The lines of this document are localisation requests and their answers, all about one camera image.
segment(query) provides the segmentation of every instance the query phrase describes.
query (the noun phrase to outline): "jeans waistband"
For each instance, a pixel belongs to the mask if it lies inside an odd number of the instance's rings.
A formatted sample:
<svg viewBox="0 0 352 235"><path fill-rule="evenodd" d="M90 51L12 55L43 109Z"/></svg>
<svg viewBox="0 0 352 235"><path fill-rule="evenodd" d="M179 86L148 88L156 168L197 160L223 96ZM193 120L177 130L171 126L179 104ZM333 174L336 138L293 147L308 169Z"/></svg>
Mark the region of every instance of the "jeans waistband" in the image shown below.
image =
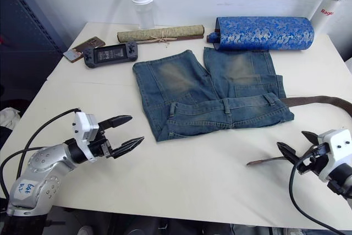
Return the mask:
<svg viewBox="0 0 352 235"><path fill-rule="evenodd" d="M258 96L224 98L220 100L205 101L196 105L186 105L174 102L170 106L170 117L175 113L184 115L199 115L211 111L224 110L225 114L230 114L230 110L241 107L257 107L270 105L274 106L280 100L273 93Z"/></svg>

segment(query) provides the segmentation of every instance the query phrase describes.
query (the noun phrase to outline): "plastic bottle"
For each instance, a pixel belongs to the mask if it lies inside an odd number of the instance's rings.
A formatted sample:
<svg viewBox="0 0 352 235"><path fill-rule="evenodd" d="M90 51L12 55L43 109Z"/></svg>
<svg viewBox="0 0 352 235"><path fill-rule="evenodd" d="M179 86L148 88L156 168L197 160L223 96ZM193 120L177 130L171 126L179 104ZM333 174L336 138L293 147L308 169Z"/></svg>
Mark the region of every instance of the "plastic bottle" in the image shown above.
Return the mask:
<svg viewBox="0 0 352 235"><path fill-rule="evenodd" d="M135 4L140 29L153 29L153 0L132 0Z"/></svg>
<svg viewBox="0 0 352 235"><path fill-rule="evenodd" d="M310 19L314 28L314 35L317 36L330 17L335 15L336 8L341 4L342 0L323 0Z"/></svg>

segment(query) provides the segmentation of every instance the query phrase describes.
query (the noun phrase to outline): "blue brocade cylinder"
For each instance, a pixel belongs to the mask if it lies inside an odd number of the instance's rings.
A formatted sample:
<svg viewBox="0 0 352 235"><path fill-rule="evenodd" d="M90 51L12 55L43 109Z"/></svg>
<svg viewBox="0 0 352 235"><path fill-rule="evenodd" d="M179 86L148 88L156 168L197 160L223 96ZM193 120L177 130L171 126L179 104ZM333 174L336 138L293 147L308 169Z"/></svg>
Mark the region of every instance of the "blue brocade cylinder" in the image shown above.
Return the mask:
<svg viewBox="0 0 352 235"><path fill-rule="evenodd" d="M207 41L216 50L305 50L313 43L310 21L299 17L219 17Z"/></svg>

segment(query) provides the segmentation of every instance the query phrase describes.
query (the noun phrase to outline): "smartphone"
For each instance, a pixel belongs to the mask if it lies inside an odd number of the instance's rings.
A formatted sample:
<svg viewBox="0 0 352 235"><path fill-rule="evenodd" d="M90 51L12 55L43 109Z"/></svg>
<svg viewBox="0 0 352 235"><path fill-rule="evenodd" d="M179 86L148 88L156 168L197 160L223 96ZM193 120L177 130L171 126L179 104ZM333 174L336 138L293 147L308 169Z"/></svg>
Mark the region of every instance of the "smartphone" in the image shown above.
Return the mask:
<svg viewBox="0 0 352 235"><path fill-rule="evenodd" d="M104 46L105 42L100 40L98 37L94 36L93 38L81 43L80 45L69 49L64 52L64 56L72 63L78 61L80 58L83 58L83 51L87 48L98 48Z"/></svg>

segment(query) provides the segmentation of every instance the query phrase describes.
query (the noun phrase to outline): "black cable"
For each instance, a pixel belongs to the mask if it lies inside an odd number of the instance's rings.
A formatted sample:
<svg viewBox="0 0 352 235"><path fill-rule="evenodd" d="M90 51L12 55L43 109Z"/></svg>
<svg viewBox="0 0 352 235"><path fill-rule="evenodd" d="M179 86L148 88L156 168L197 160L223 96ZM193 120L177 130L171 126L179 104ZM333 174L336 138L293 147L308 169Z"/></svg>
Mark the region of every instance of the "black cable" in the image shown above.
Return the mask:
<svg viewBox="0 0 352 235"><path fill-rule="evenodd" d="M291 175L290 175L290 182L289 182L289 193L290 193L290 198L291 198L291 201L293 203L293 205L295 206L295 208L303 215L305 216L306 218L309 218L311 221L319 224L320 226L323 226L324 228L327 228L327 229L330 229L331 231L335 232L336 234L339 234L339 235L346 235L345 233L319 221L319 220L316 220L315 218L311 217L310 215L308 215L306 212L304 212L296 203L294 197L293 197L293 191L292 191L292 186L293 186L293 178L295 176L295 172L298 168L298 166L307 158L309 158L310 156L312 156L311 153L309 153L308 155L305 155L303 156L292 168L292 171L291 171Z"/></svg>
<svg viewBox="0 0 352 235"><path fill-rule="evenodd" d="M47 121L46 123L44 123L36 132L34 132L34 134L32 135L32 137L29 139L29 141L27 142L26 146L24 147L24 150L27 150L29 148L29 146L31 145L32 141L34 140L34 138L38 135L38 133L45 128L46 126L48 126L50 123L52 123L53 121L55 121L58 118L61 118L65 115L67 115L68 113L71 112L80 112L81 110L79 108L73 108L71 110L67 110L63 113L61 113L60 115L57 115L56 117L50 119L49 121ZM18 164L18 170L17 170L17 175L16 175L16 179L18 179L21 176L22 173L22 167L23 167L23 162L24 162L24 157L26 156L26 152L23 152L21 155L21 159L20 162Z"/></svg>
<svg viewBox="0 0 352 235"><path fill-rule="evenodd" d="M34 150L39 150L41 149L42 147L35 147L35 148L28 148L26 150L20 150L20 151L17 151L13 154L11 154L9 157L7 157L0 165L0 185L1 185L1 188L2 188L2 191L4 192L4 195L6 197L6 199L8 200L9 199L9 193L7 192L7 189L6 189L6 185L5 185L5 181L4 181L4 175L3 175L3 171L4 171L4 166L5 164L10 160L12 159L13 157L15 157L16 155L18 154L23 154L23 153L26 153L28 151L34 151Z"/></svg>

